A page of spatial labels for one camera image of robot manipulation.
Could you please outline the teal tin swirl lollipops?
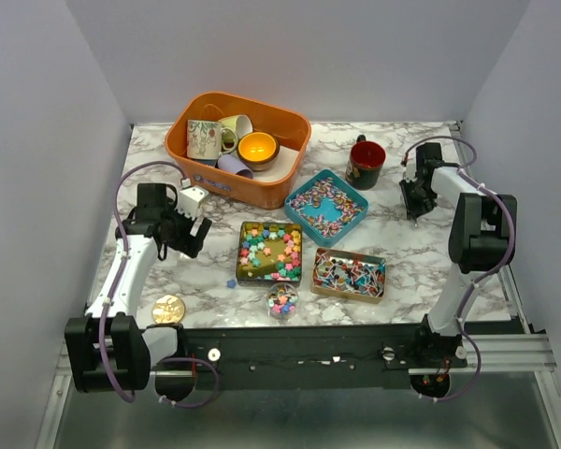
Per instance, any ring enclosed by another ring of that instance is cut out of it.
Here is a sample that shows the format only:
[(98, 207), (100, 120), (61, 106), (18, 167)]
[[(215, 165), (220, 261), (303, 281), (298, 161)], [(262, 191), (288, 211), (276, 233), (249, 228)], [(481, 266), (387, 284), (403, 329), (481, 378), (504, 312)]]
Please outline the teal tin swirl lollipops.
[(289, 194), (286, 216), (318, 246), (333, 247), (366, 216), (367, 200), (346, 181), (324, 169)]

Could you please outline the gold tin star candies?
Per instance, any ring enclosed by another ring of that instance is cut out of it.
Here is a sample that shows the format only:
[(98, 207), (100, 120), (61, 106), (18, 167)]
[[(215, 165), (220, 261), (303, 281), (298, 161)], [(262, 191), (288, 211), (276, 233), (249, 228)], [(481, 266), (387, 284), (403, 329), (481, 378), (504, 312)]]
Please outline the gold tin star candies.
[(236, 280), (240, 285), (301, 283), (303, 232), (300, 224), (243, 222), (239, 230)]

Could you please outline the gold tin round lollipops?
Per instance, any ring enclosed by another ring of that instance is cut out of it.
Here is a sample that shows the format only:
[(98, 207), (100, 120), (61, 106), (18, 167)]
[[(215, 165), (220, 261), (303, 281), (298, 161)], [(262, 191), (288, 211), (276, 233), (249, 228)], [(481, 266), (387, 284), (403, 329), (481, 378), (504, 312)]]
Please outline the gold tin round lollipops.
[(386, 260), (336, 249), (318, 248), (310, 291), (369, 304), (381, 302), (385, 292)]

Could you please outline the clear glass bowl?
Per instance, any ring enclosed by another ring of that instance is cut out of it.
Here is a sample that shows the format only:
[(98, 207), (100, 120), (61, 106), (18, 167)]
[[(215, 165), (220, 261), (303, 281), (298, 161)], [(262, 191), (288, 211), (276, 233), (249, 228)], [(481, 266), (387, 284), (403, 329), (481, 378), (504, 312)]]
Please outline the clear glass bowl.
[(266, 294), (266, 308), (268, 315), (287, 320), (295, 315), (299, 304), (297, 290), (285, 282), (273, 284)]

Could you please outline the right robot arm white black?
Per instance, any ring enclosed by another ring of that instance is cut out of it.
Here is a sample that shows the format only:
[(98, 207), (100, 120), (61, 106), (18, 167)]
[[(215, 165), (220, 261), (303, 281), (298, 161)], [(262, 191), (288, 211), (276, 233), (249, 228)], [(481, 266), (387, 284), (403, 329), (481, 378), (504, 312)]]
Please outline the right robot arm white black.
[(448, 238), (451, 270), (410, 346), (413, 359), (425, 367), (456, 354), (480, 288), (511, 262), (516, 238), (516, 198), (473, 180), (466, 165), (446, 162), (441, 139), (424, 138), (405, 152), (401, 161), (405, 173), (399, 183), (407, 218), (413, 222), (432, 211), (438, 197), (454, 206)]

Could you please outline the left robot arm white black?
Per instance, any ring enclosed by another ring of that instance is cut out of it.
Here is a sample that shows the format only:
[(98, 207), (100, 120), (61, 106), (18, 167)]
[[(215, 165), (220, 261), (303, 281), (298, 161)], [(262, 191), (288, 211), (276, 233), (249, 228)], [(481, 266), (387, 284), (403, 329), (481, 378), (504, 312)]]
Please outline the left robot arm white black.
[(210, 229), (197, 218), (206, 190), (141, 183), (137, 203), (117, 221), (116, 253), (105, 283), (81, 317), (68, 320), (65, 345), (74, 385), (81, 393), (116, 391), (132, 397), (144, 389), (158, 363), (179, 369), (189, 348), (178, 324), (142, 328), (136, 317), (152, 266), (178, 252), (197, 257)]

